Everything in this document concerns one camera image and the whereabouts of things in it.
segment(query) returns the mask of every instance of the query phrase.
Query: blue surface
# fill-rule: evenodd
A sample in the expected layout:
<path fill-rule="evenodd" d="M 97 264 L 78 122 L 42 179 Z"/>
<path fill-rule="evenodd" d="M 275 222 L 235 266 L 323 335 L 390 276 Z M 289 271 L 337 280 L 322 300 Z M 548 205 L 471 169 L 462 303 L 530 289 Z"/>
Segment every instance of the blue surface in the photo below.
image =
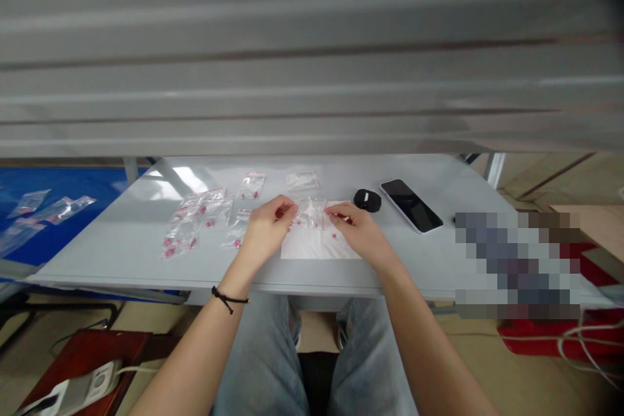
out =
<path fill-rule="evenodd" d="M 6 258 L 30 265 L 48 262 L 127 187 L 124 169 L 0 168 L 0 231 L 15 221 L 6 217 L 28 192 L 51 189 L 39 210 L 64 196 L 76 200 L 88 195 L 97 200 L 58 226 L 42 222 L 47 227 Z"/>

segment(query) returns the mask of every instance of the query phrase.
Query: black bracelet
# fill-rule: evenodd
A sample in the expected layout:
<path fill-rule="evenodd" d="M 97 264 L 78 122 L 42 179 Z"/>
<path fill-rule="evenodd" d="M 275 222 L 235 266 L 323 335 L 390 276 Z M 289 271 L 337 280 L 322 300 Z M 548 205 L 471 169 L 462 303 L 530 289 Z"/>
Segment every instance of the black bracelet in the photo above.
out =
<path fill-rule="evenodd" d="M 232 310 L 232 308 L 229 306 L 228 302 L 234 302 L 235 304 L 249 304 L 249 298 L 247 299 L 231 299 L 229 297 L 227 297 L 224 294 L 221 294 L 219 292 L 219 290 L 213 286 L 213 296 L 216 297 L 217 299 L 221 299 L 221 302 L 223 302 L 227 309 L 229 310 L 229 314 L 232 315 L 234 313 L 234 310 Z"/>

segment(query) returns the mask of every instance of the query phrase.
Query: jeans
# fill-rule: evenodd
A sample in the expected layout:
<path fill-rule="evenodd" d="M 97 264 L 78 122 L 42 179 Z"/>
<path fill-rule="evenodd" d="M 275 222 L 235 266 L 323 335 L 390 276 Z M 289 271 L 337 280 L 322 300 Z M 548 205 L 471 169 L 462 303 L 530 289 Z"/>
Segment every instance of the jeans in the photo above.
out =
<path fill-rule="evenodd" d="M 333 372 L 329 414 L 416 415 L 385 300 L 351 299 L 337 320 L 348 341 Z M 294 347 L 300 329 L 286 296 L 250 295 L 211 414 L 309 414 Z"/>

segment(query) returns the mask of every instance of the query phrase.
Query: hand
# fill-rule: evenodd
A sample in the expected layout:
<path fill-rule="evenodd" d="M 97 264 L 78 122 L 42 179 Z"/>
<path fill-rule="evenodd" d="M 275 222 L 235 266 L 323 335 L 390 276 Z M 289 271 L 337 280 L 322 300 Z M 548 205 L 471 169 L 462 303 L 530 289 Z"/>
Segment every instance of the hand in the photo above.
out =
<path fill-rule="evenodd" d="M 331 222 L 344 235 L 349 247 L 370 263 L 376 270 L 398 260 L 384 233 L 368 211 L 357 208 L 349 202 L 327 207 Z"/>
<path fill-rule="evenodd" d="M 298 206 L 284 195 L 252 211 L 239 257 L 260 268 L 281 247 Z"/>

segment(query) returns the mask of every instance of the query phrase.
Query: white table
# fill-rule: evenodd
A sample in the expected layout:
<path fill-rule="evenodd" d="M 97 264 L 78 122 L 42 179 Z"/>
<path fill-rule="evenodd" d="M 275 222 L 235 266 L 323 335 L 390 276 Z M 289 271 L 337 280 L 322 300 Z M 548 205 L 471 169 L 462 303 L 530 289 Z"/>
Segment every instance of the white table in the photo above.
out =
<path fill-rule="evenodd" d="M 373 215 L 427 299 L 453 300 L 456 273 L 467 262 L 466 246 L 455 242 L 456 212 L 515 212 L 473 169 L 450 155 L 165 158 L 29 281 L 69 287 L 183 289 L 207 297 L 205 292 L 218 285 L 236 251 L 219 248 L 224 229 L 205 229 L 197 248 L 171 261 L 162 260 L 166 226 L 182 197 L 217 187 L 236 192 L 246 173 L 266 171 L 259 199 L 234 205 L 234 210 L 251 209 L 286 193 L 289 172 L 311 166 L 318 170 L 320 197 L 350 200 L 357 189 L 379 192 L 380 183 L 399 178 L 442 218 L 443 227 L 421 235 L 385 200 Z M 381 294 L 378 278 L 364 260 L 285 260 L 279 254 L 262 268 L 253 288 L 308 296 Z M 583 285 L 583 302 L 603 300 L 591 285 Z"/>

